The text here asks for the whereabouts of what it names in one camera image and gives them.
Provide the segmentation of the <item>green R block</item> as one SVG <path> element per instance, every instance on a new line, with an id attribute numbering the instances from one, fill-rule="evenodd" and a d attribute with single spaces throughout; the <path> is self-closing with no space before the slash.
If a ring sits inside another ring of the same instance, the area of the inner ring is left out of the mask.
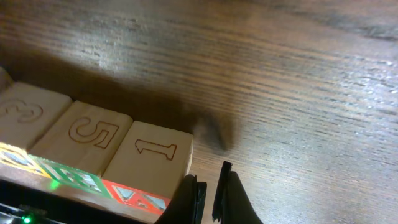
<path id="1" fill-rule="evenodd" d="M 29 154 L 57 182 L 110 198 L 101 176 L 132 122 L 126 114 L 75 101 Z"/>

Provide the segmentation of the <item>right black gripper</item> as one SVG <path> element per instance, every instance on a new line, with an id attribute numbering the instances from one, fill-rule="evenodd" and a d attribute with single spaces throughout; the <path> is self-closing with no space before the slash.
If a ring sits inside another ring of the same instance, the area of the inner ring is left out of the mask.
<path id="1" fill-rule="evenodd" d="M 123 224 L 139 221 L 2 180 L 1 223 Z"/>

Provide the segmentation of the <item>yellow C block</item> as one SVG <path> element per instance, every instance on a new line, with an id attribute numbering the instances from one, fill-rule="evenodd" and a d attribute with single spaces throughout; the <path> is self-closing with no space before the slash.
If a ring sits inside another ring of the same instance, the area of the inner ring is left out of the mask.
<path id="1" fill-rule="evenodd" d="M 16 82 L 1 93 L 1 163 L 49 175 L 28 153 L 72 104 L 61 93 Z"/>

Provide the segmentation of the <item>red A block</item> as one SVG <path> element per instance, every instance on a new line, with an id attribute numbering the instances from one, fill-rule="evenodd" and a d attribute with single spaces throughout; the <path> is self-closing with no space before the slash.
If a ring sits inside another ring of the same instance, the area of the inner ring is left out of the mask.
<path id="1" fill-rule="evenodd" d="M 102 176 L 119 202 L 161 215 L 189 173 L 193 135 L 133 122 Z"/>

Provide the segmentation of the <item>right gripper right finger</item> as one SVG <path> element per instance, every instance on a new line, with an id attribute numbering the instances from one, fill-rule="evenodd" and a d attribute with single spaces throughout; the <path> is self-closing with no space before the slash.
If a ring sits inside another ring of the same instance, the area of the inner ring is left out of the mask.
<path id="1" fill-rule="evenodd" d="M 224 161 L 212 210 L 213 222 L 220 224 L 262 224 L 246 194 L 239 175 Z"/>

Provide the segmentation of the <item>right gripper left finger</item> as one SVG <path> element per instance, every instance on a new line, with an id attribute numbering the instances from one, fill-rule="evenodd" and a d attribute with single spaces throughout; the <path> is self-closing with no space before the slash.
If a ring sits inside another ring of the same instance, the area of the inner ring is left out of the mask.
<path id="1" fill-rule="evenodd" d="M 186 175 L 155 224 L 201 224 L 206 190 L 206 182 L 198 182 L 196 176 Z"/>

